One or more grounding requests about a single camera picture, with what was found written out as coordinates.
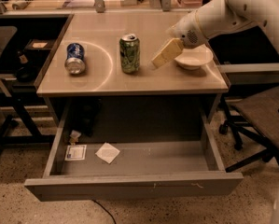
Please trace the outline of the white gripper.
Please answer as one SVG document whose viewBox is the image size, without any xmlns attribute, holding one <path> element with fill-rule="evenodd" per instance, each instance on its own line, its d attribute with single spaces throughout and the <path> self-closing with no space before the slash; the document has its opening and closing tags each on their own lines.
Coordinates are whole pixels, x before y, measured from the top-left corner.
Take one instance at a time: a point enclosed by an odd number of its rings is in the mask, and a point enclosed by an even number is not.
<svg viewBox="0 0 279 224">
<path fill-rule="evenodd" d="M 207 42 L 207 38 L 199 26 L 196 11 L 185 15 L 171 26 L 167 33 L 172 39 L 167 41 L 151 60 L 156 68 L 160 68 L 179 56 L 184 47 L 194 49 Z"/>
</svg>

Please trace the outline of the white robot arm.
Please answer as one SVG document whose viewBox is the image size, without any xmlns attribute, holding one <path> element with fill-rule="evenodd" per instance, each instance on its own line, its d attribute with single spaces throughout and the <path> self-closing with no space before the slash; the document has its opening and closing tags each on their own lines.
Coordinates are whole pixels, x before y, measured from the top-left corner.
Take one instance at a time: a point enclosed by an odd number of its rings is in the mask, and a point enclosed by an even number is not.
<svg viewBox="0 0 279 224">
<path fill-rule="evenodd" d="M 212 0 L 169 28 L 172 39 L 160 49 L 152 63 L 161 67 L 179 56 L 183 49 L 194 49 L 218 35 L 237 33 L 252 26 L 263 31 L 279 54 L 279 0 Z M 279 165 L 279 86 L 251 95 L 235 107 L 256 132 L 235 126 L 230 121 L 226 123 L 265 149 L 227 170 L 231 172 L 271 157 L 276 158 Z"/>
</svg>

